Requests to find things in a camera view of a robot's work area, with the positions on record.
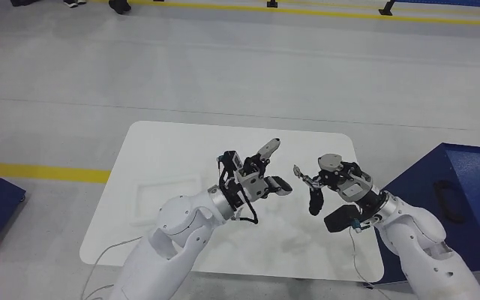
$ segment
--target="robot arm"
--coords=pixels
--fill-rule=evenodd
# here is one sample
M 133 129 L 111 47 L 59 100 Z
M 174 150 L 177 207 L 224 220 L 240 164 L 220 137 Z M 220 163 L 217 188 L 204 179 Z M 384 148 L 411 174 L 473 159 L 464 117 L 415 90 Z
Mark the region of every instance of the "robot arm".
M 292 188 L 280 177 L 265 177 L 270 156 L 280 146 L 272 139 L 242 163 L 235 151 L 226 151 L 219 184 L 195 196 L 177 196 L 165 203 L 156 227 L 133 249 L 110 294 L 110 300 L 167 300 L 180 287 L 207 245 L 215 228 L 229 219 L 258 223 L 251 203 L 269 193 L 287 195 Z M 235 217 L 245 206 L 253 219 Z M 175 242 L 181 250 L 173 246 Z
M 442 224 L 429 211 L 378 190 L 358 164 L 344 162 L 338 154 L 323 155 L 318 164 L 320 172 L 313 178 L 293 168 L 310 188 L 310 213 L 320 212 L 325 186 L 355 203 L 325 217 L 328 231 L 352 227 L 359 233 L 375 226 L 387 248 L 400 257 L 403 273 L 420 300 L 479 298 L 479 283 L 460 255 L 447 246 Z

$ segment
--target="person's shoe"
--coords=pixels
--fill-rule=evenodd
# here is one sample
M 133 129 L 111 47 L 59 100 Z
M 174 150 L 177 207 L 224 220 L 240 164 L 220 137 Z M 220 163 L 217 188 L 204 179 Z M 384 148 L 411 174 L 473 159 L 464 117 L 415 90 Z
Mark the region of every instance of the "person's shoe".
M 63 0 L 63 3 L 67 5 L 69 8 L 76 8 L 78 6 L 75 0 Z
M 131 11 L 132 7 L 128 4 L 128 2 L 125 2 L 123 6 L 123 11 Z
M 118 0 L 109 0 L 108 5 L 117 13 L 123 14 L 123 4 Z

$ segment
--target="blue box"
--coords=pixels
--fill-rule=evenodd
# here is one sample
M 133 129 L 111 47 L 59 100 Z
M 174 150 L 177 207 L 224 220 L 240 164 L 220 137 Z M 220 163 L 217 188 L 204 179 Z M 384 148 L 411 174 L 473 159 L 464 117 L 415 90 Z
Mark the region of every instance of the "blue box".
M 473 272 L 480 270 L 480 148 L 442 143 L 384 190 L 434 214 L 447 232 L 446 244 Z M 376 284 L 405 281 L 400 260 L 381 242 L 385 274 Z
M 0 178 L 0 230 L 3 230 L 17 206 L 24 199 L 25 190 Z

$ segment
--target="concrete floor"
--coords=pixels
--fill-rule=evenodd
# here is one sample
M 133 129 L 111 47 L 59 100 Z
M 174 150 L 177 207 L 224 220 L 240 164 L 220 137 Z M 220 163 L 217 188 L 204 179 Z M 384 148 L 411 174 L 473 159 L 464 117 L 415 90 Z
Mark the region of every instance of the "concrete floor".
M 110 169 L 138 120 L 326 131 L 348 135 L 382 187 L 441 142 L 480 145 L 479 36 L 467 25 L 4 1 L 0 161 Z M 0 299 L 79 299 L 90 270 L 79 249 L 104 186 L 12 182 L 29 199 L 0 244 Z M 98 267 L 88 290 L 118 273 Z M 388 289 L 415 299 L 407 285 Z M 174 299 L 383 296 L 191 273 Z

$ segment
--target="tabletop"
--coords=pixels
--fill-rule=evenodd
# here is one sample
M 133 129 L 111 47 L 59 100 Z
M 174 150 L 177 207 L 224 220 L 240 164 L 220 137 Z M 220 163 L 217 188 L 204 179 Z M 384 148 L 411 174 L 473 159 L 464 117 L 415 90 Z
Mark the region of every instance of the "tabletop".
M 308 187 L 293 175 L 293 164 L 305 174 L 316 175 L 317 158 L 327 153 L 356 161 L 351 139 L 340 133 L 138 121 L 125 137 L 85 234 L 82 261 L 92 264 L 108 246 L 146 234 L 168 199 L 216 185 L 217 156 L 235 150 L 245 159 L 276 137 L 281 145 L 265 175 L 282 177 L 293 192 L 256 201 L 257 225 L 230 221 L 218 227 L 193 271 L 361 281 L 353 266 L 348 230 L 330 233 L 323 223 L 343 200 L 325 190 L 323 210 L 311 216 Z M 353 232 L 353 238 L 358 270 L 367 280 L 378 281 L 383 263 L 374 230 Z M 99 264 L 123 266 L 134 246 L 109 250 Z

